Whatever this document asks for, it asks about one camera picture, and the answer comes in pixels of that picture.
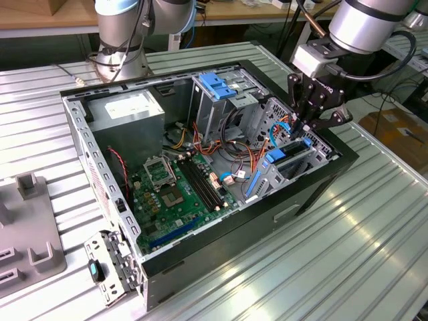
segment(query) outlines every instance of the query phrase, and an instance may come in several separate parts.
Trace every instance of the gray fixture block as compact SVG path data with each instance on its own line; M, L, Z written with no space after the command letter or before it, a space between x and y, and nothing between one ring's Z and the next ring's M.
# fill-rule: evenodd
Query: gray fixture block
M66 266L45 179L26 173L0 186L0 298Z
M11 212L6 208L3 202L0 201L0 229L11 223Z

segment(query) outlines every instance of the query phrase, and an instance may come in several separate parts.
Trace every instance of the expansion slot bracket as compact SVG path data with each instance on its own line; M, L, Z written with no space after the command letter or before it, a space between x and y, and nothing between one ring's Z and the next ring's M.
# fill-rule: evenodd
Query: expansion slot bracket
M119 232L100 231L85 242L88 268L106 306L141 284L141 271Z

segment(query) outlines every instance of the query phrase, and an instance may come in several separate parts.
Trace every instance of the slotted aluminum profile table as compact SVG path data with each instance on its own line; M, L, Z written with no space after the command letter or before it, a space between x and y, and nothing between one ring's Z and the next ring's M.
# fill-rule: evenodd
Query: slotted aluminum profile table
M290 70L250 43L148 56L156 73L249 59L282 88ZM86 63L64 65L97 84ZM428 298L428 184L356 124L333 131L360 158L307 213L149 314L106 309L83 242L107 228L74 150L54 67L0 73L0 179L43 175L68 267L0 300L0 320L410 320Z
M397 30L407 30L404 27L399 27ZM428 76L428 58L421 55L422 49L428 47L428 31L411 31L416 37L417 49L415 55L411 61L407 64L417 72L423 72L425 77ZM398 60L403 60L410 50L409 40L405 37L392 37L383 45L382 49L389 52L391 55L396 57Z

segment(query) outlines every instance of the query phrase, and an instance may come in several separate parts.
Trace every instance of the green motherboard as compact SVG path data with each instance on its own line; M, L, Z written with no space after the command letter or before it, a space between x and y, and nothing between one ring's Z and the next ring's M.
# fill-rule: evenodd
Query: green motherboard
M196 154L189 162L212 186L209 178L212 170L204 158ZM143 253L155 251L172 240L233 212L238 206L232 195L223 187L218 191L211 187L211 192L221 199L222 206L209 208L206 202L201 200L201 194L195 192L198 186L189 183L194 183L194 173L180 167L179 160L172 160L169 164L177 183L175 186L163 185L158 191L155 191L146 169L131 175L131 181L134 183L134 216L142 230L137 244ZM159 165L149 168L152 179L154 176L161 179L168 175L163 173L165 169L159 168Z

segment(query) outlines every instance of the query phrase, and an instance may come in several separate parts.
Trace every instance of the blue cable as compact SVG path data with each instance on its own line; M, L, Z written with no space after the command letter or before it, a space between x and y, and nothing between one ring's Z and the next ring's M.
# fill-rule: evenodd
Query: blue cable
M230 172L226 172L220 175L220 181L223 182L223 179L225 179L226 177L228 177L229 175L232 175L232 173Z
M270 137L270 141L271 141L272 145L273 145L275 148L277 148L277 147L278 147L278 145L276 144L276 141L275 141L275 137L274 137L274 127L275 127L276 125L281 126L283 129L285 129L285 130L286 130L286 132L287 132L288 134L290 133L290 125L289 125L289 124L287 124L287 123L285 123L285 122L274 122L274 124L273 124L273 125L272 125L272 127L270 128L270 131L269 131L269 137Z
M185 49L187 49L193 42L193 38L195 37L195 26L192 27L192 38L190 38L190 41L188 42L188 44L185 46Z

